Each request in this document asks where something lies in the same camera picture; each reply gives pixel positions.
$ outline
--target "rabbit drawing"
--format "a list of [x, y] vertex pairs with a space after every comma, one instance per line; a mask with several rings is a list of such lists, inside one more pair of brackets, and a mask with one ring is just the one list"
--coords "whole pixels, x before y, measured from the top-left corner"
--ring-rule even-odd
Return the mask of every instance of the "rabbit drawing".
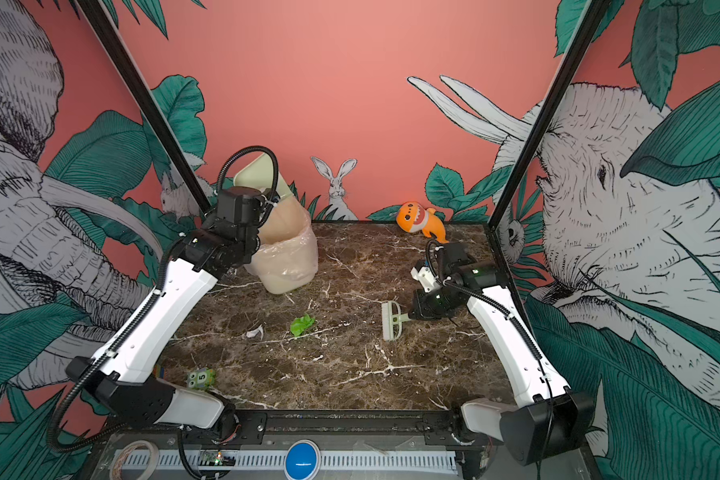
[[312, 157], [312, 162], [315, 164], [317, 172], [331, 182], [331, 187], [328, 189], [329, 208], [327, 212], [336, 211], [333, 215], [334, 220], [356, 220], [357, 217], [344, 202], [344, 197], [346, 196], [347, 191], [344, 190], [344, 187], [342, 187], [342, 178], [355, 168], [358, 161], [354, 158], [350, 158], [344, 162], [341, 168], [338, 169], [338, 174], [335, 177], [333, 176], [333, 171], [326, 162], [317, 157]]

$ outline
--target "blue push button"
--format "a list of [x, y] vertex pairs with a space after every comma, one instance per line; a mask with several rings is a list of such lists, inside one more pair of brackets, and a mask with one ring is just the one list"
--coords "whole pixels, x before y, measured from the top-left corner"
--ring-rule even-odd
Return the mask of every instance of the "blue push button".
[[320, 469], [320, 449], [309, 440], [299, 440], [288, 449], [288, 480], [312, 480]]

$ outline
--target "black metal frame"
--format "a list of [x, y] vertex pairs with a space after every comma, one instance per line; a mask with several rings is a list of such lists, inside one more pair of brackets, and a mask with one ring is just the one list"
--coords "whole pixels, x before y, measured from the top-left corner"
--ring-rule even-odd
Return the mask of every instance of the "black metal frame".
[[120, 35], [110, 23], [109, 16], [105, 13], [98, 0], [77, 0], [80, 10], [86, 17], [88, 23], [96, 33], [99, 41], [110, 56], [125, 85], [134, 96], [134, 100], [144, 113], [144, 118], [149, 122], [155, 132], [155, 136], [162, 143], [168, 157], [184, 179], [184, 183], [190, 189], [200, 211], [205, 213], [211, 208], [211, 204], [200, 188], [195, 178], [192, 167], [186, 162], [184, 153], [178, 140], [173, 135], [170, 126], [163, 117], [163, 112], [155, 103], [152, 92], [144, 83], [144, 80], [131, 59], [128, 51], [120, 40]]
[[581, 24], [571, 40], [565, 58], [563, 58], [562, 63], [560, 63], [560, 68], [557, 70], [557, 75], [555, 75], [550, 90], [547, 92], [547, 97], [541, 105], [539, 116], [530, 129], [528, 139], [523, 145], [518, 162], [512, 169], [507, 186], [504, 187], [504, 192], [501, 194], [499, 203], [490, 216], [488, 225], [492, 230], [498, 228], [499, 221], [504, 213], [506, 213], [514, 193], [518, 190], [525, 171], [528, 169], [530, 162], [536, 157], [536, 151], [541, 143], [541, 139], [547, 133], [547, 128], [557, 113], [557, 107], [559, 107], [560, 102], [563, 101], [565, 91], [574, 79], [574, 74], [576, 74], [576, 70], [584, 58], [584, 53], [590, 46], [595, 31], [603, 20], [609, 5], [610, 0], [591, 0], [584, 14], [584, 18], [581, 20]]

